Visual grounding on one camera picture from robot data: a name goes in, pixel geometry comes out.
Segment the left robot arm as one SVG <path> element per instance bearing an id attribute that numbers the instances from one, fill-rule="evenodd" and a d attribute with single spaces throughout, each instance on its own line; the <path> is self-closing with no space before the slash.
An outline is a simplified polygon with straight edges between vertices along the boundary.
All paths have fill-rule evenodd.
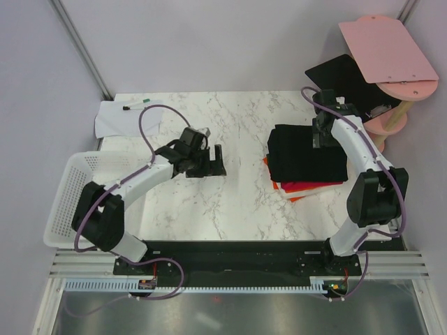
<path id="1" fill-rule="evenodd" d="M 78 200 L 71 227 L 76 231 L 74 249 L 110 252 L 129 262 L 137 274 L 147 274 L 153 257 L 145 242 L 126 230 L 126 210 L 155 186 L 184 174 L 187 178 L 226 175 L 222 147 L 214 146 L 210 158 L 208 135 L 192 127 L 180 138 L 153 151 L 151 161 L 129 176 L 108 185 L 86 184 Z"/>

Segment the black t-shirt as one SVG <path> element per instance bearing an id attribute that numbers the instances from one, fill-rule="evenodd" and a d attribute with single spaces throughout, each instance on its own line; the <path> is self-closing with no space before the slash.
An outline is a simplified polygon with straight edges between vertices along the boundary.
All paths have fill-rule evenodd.
<path id="1" fill-rule="evenodd" d="M 275 182 L 345 182 L 347 157 L 341 147 L 313 147 L 311 126 L 277 124 L 266 155 Z"/>

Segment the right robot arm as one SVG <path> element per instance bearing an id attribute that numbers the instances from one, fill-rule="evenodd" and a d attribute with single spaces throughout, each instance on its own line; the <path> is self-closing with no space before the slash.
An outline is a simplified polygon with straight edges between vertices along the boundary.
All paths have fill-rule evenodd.
<path id="1" fill-rule="evenodd" d="M 346 201 L 348 217 L 324 243 L 321 269 L 330 275 L 345 266 L 368 236 L 386 239 L 401 235 L 406 226 L 404 198 L 408 172 L 396 168 L 379 151 L 367 134 L 356 107 L 341 104 L 333 90 L 314 90 L 306 101 L 314 106 L 313 146 L 341 147 L 357 175 Z"/>

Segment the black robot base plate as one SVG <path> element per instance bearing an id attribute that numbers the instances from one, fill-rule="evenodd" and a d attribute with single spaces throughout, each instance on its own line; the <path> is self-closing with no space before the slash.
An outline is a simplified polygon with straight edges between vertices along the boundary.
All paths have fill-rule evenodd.
<path id="1" fill-rule="evenodd" d="M 323 241 L 148 241 L 143 262 L 118 260 L 115 275 L 151 276 L 178 284 L 298 284 L 313 276 L 345 278 L 361 274 L 358 256 L 328 262 Z"/>

